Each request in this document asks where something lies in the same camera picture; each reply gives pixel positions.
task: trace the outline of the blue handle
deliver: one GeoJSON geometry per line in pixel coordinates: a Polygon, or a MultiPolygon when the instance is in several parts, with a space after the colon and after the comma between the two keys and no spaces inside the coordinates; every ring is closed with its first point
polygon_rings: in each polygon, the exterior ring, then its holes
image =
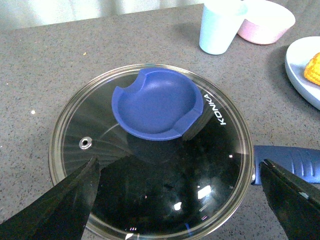
{"type": "Polygon", "coordinates": [[[270,159],[310,184],[320,184],[320,150],[289,146],[254,146],[255,181],[261,185],[259,163],[270,159]]]}

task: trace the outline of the yellow corn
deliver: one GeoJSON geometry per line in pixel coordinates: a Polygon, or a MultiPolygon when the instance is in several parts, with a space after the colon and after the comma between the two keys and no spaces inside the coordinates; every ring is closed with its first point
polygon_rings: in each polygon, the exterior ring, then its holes
{"type": "Polygon", "coordinates": [[[304,77],[320,86],[320,52],[305,66],[304,77]]]}

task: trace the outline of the cooking pot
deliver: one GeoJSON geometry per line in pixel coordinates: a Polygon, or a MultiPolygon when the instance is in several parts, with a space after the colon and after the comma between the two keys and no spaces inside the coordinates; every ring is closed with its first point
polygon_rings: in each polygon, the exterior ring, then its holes
{"type": "Polygon", "coordinates": [[[112,240],[205,236],[232,216],[250,184],[261,183],[258,164],[265,158],[320,183],[320,163],[314,160],[319,151],[254,146],[244,118],[223,92],[195,73],[162,64],[108,71],[69,100],[49,147],[53,183],[93,156],[101,177],[87,227],[112,240]],[[203,112],[181,137],[141,139],[125,131],[113,114],[116,87],[127,88],[148,68],[176,71],[201,92],[203,112]]]}

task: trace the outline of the white cup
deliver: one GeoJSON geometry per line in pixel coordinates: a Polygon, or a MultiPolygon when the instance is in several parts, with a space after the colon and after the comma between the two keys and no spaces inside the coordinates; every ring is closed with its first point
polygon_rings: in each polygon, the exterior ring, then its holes
{"type": "Polygon", "coordinates": [[[200,48],[208,54],[225,53],[247,11],[241,0],[207,0],[202,14],[200,48]]]}

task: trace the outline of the speckled countertop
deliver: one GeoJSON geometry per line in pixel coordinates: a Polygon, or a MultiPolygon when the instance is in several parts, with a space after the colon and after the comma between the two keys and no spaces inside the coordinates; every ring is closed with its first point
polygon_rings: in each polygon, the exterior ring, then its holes
{"type": "MultiPolygon", "coordinates": [[[[319,149],[320,111],[291,85],[284,59],[292,42],[320,35],[320,2],[277,2],[296,17],[277,43],[255,45],[236,36],[223,55],[199,48],[202,5],[0,34],[0,223],[52,188],[49,141],[68,99],[94,77],[125,65],[161,63],[197,73],[235,102],[254,144],[319,149]]],[[[86,230],[83,239],[102,238],[86,230]]],[[[251,186],[233,217],[205,239],[287,237],[262,187],[251,186]]]]}

